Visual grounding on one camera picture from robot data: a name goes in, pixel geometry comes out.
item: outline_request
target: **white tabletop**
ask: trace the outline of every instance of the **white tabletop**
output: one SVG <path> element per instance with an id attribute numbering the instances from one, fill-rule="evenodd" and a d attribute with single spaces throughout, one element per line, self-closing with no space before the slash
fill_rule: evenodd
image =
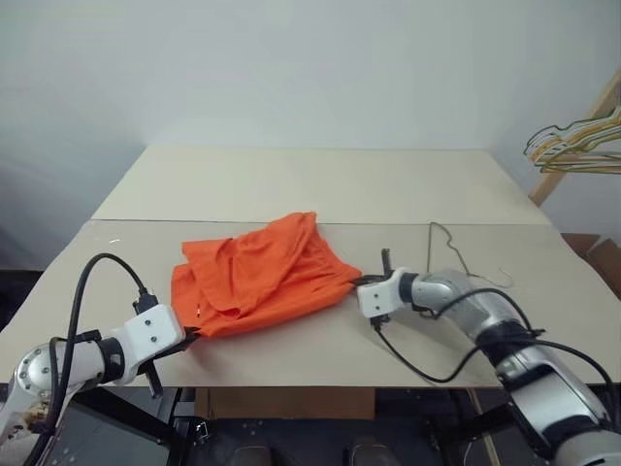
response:
<path id="1" fill-rule="evenodd" d="M 263 163 L 250 167 L 252 157 Z M 281 183 L 276 174 L 284 173 Z M 290 191 L 274 189 L 270 180 Z M 262 226 L 251 220 L 312 208 L 323 219 L 320 234 L 343 261 L 364 273 L 380 271 L 381 248 L 391 248 L 394 266 L 423 271 L 424 223 L 450 224 L 455 246 L 474 272 L 497 282 L 506 279 L 499 268 L 509 273 L 514 286 L 507 292 L 534 326 L 546 328 L 550 340 L 585 350 L 621 380 L 619 301 L 485 152 L 174 148 L 147 150 L 97 219 L 54 259 L 0 333 L 0 374 L 7 379 L 26 351 L 66 333 L 76 280 L 95 253 L 120 255 L 160 301 L 169 302 L 172 269 L 184 261 L 181 242 L 237 236 Z M 188 221 L 196 219 L 211 221 Z M 432 270 L 459 268 L 441 233 L 435 238 Z M 105 334 L 121 325 L 133 315 L 134 299 L 134 286 L 123 272 L 101 263 L 89 281 L 81 329 Z M 438 376 L 451 372 L 472 347 L 447 321 L 426 321 L 408 311 L 398 313 L 385 332 L 413 364 Z M 584 363 L 563 357 L 586 382 L 600 381 Z M 353 296 L 269 329 L 201 340 L 156 364 L 162 382 L 173 386 L 429 386 L 377 339 Z M 489 363 L 478 357 L 452 385 L 496 383 Z"/>
<path id="2" fill-rule="evenodd" d="M 237 236 L 261 226 L 238 222 L 88 222 L 49 266 L 9 327 L 0 334 L 0 373 L 51 335 L 66 333 L 76 280 L 83 264 L 100 251 L 127 260 L 160 301 L 170 300 L 173 267 L 183 262 L 185 240 Z M 620 380 L 621 305 L 604 282 L 548 225 L 454 225 L 454 244 L 473 271 L 502 282 L 502 267 L 515 283 L 507 292 L 546 338 L 585 350 Z M 381 248 L 391 248 L 394 266 L 423 271 L 424 225 L 321 225 L 319 232 L 344 261 L 379 273 Z M 459 268 L 454 253 L 435 241 L 433 270 Z M 112 262 L 93 271 L 84 297 L 81 329 L 105 332 L 133 315 L 136 289 Z M 452 371 L 472 347 L 445 321 L 430 322 L 403 311 L 385 326 L 394 345 L 413 364 L 439 376 Z M 586 382 L 598 375 L 567 358 Z M 429 386 L 403 366 L 376 337 L 352 295 L 335 308 L 236 337 L 205 339 L 186 353 L 157 361 L 165 385 L 372 385 Z M 145 380 L 137 379 L 137 384 Z M 487 361 L 473 361 L 453 386 L 495 384 Z"/>
<path id="3" fill-rule="evenodd" d="M 549 224 L 480 150 L 145 150 L 93 219 Z"/>

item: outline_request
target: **orange cloth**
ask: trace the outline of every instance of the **orange cloth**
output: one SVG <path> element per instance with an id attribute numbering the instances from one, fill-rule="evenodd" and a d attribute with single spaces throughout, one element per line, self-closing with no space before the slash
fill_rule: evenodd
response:
<path id="1" fill-rule="evenodd" d="M 183 243 L 172 304 L 209 337 L 267 327 L 340 302 L 360 271 L 319 237 L 315 213 L 295 213 L 239 238 Z"/>

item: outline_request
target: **black cable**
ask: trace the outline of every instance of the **black cable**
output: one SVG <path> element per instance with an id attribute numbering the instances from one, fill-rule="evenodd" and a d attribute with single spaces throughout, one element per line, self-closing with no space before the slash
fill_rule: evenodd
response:
<path id="1" fill-rule="evenodd" d="M 548 342 L 546 340 L 534 340 L 534 339 L 529 339 L 529 338 L 505 338 L 499 341 L 485 342 L 485 343 L 475 345 L 472 349 L 470 349 L 466 353 L 466 355 L 463 357 L 463 359 L 460 361 L 460 363 L 457 365 L 455 370 L 449 376 L 445 378 L 437 378 L 437 377 L 430 376 L 429 374 L 426 374 L 422 370 L 418 369 L 416 366 L 411 364 L 402 354 L 400 354 L 397 351 L 397 349 L 395 349 L 395 347 L 392 346 L 392 344 L 388 341 L 388 339 L 386 339 L 384 334 L 381 332 L 380 325 L 374 325 L 374 330 L 376 331 L 377 335 L 379 335 L 379 338 L 381 338 L 384 344 L 388 346 L 388 348 L 392 351 L 392 353 L 397 357 L 397 359 L 403 362 L 412 372 L 414 372 L 418 376 L 430 382 L 434 382 L 434 383 L 451 382 L 453 379 L 455 379 L 459 375 L 460 372 L 462 372 L 462 370 L 464 369 L 464 366 L 466 366 L 468 361 L 477 352 L 479 352 L 480 350 L 485 350 L 487 348 L 492 348 L 498 345 L 507 345 L 507 344 L 540 345 L 543 347 L 551 347 L 556 350 L 561 350 L 561 351 L 565 351 L 570 354 L 573 354 L 574 356 L 579 357 L 580 359 L 584 360 L 589 365 L 591 365 L 591 367 L 593 367 L 600 374 L 602 379 L 604 379 L 605 386 L 606 386 L 606 389 L 608 391 L 608 396 L 609 396 L 608 403 L 610 405 L 609 408 L 610 408 L 611 422 L 617 431 L 621 430 L 621 426 L 619 425 L 619 400 L 616 396 L 616 391 L 615 391 L 612 379 L 608 375 L 608 372 L 606 372 L 605 369 L 595 359 L 593 359 L 588 354 L 582 351 L 579 351 L 578 349 L 574 349 L 572 347 L 568 347 L 567 345 L 562 345 L 560 343 Z"/>
<path id="2" fill-rule="evenodd" d="M 58 423 L 58 419 L 60 418 L 60 413 L 62 411 L 62 406 L 65 402 L 65 395 L 67 394 L 67 385 L 69 384 L 69 375 L 71 373 L 71 364 L 74 356 L 74 346 L 76 344 L 76 335 L 78 334 L 78 319 L 80 317 L 80 310 L 82 307 L 82 297 L 84 295 L 84 290 L 86 288 L 86 281 L 88 280 L 88 276 L 92 271 L 93 267 L 97 262 L 102 259 L 110 259 L 120 265 L 125 271 L 131 276 L 131 278 L 136 283 L 138 287 L 138 292 L 142 295 L 147 293 L 147 289 L 145 285 L 140 280 L 134 269 L 132 269 L 127 262 L 125 262 L 120 257 L 117 257 L 114 254 L 110 254 L 108 252 L 102 252 L 97 254 L 86 262 L 84 268 L 82 269 L 82 273 L 80 274 L 80 278 L 78 279 L 78 284 L 76 286 L 76 293 L 74 295 L 74 302 L 71 307 L 71 316 L 69 317 L 69 329 L 67 330 L 67 340 L 65 345 L 65 355 L 62 362 L 62 372 L 60 375 L 60 381 L 57 386 L 52 384 L 52 389 L 54 390 L 54 395 L 50 400 L 49 412 L 46 417 L 46 428 L 43 433 L 39 435 L 37 442 L 35 443 L 34 448 L 30 451 L 30 454 L 26 458 L 23 466 L 35 466 L 41 456 L 44 454 L 46 447 L 48 445 L 49 439 L 54 435 L 54 429 L 56 424 Z"/>
<path id="3" fill-rule="evenodd" d="M 56 344 L 66 341 L 66 339 L 60 337 L 53 337 L 49 340 L 49 367 L 51 373 L 51 388 L 49 390 L 50 403 L 53 403 L 56 390 L 58 389 L 58 358 L 56 357 Z"/>
<path id="4" fill-rule="evenodd" d="M 448 311 L 453 306 L 461 303 L 465 299 L 468 299 L 471 296 L 475 296 L 476 294 L 485 294 L 485 293 L 498 294 L 499 296 L 502 296 L 513 307 L 513 309 L 519 314 L 520 318 L 524 322 L 524 326 L 526 327 L 526 329 L 530 333 L 534 332 L 533 327 L 531 326 L 531 322 L 526 317 L 526 313 L 524 311 L 522 311 L 522 308 L 520 308 L 517 305 L 517 303 L 515 301 L 513 301 L 513 299 L 508 294 L 506 294 L 504 291 L 500 291 L 497 288 L 477 288 L 477 289 L 473 289 L 471 291 L 468 291 L 467 293 L 464 293 L 461 296 L 456 297 L 452 301 L 449 301 L 444 306 L 442 306 L 438 310 L 438 312 L 436 313 L 435 319 L 436 320 L 439 319 L 442 314 L 444 314 L 446 311 Z"/>

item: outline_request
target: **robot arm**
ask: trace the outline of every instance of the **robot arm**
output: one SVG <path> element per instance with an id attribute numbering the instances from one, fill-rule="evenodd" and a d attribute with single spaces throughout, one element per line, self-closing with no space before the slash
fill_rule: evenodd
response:
<path id="1" fill-rule="evenodd" d="M 184 350 L 196 339 L 194 330 L 182 327 L 171 308 L 156 304 L 112 330 L 104 339 L 97 331 L 87 332 L 89 338 L 82 338 L 74 348 L 63 411 L 72 396 L 81 390 L 100 383 L 125 385 L 151 367 L 154 371 L 152 360 Z M 55 347 L 60 373 L 65 344 L 59 342 Z M 48 415 L 52 396 L 50 368 L 48 344 L 34 348 L 17 364 L 8 398 L 0 407 L 0 448 L 36 431 L 36 421 Z"/>
<path id="2" fill-rule="evenodd" d="M 420 276 L 406 268 L 387 280 L 358 287 L 360 309 L 381 318 L 412 305 L 438 315 L 443 306 L 474 289 L 466 274 L 447 270 Z M 499 380 L 511 397 L 517 424 L 533 449 L 556 464 L 621 464 L 621 435 L 599 398 L 520 322 L 510 304 L 497 294 L 470 296 L 442 313 L 476 345 L 485 347 Z"/>

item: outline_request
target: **white wall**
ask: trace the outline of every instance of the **white wall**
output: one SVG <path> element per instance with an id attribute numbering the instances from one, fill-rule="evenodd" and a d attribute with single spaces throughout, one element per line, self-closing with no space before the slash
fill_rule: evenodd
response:
<path id="1" fill-rule="evenodd" d="M 483 148 L 528 189 L 524 142 L 619 65 L 618 0 L 2 0 L 0 265 L 49 263 L 151 142 Z M 620 192 L 545 209 L 614 234 Z"/>

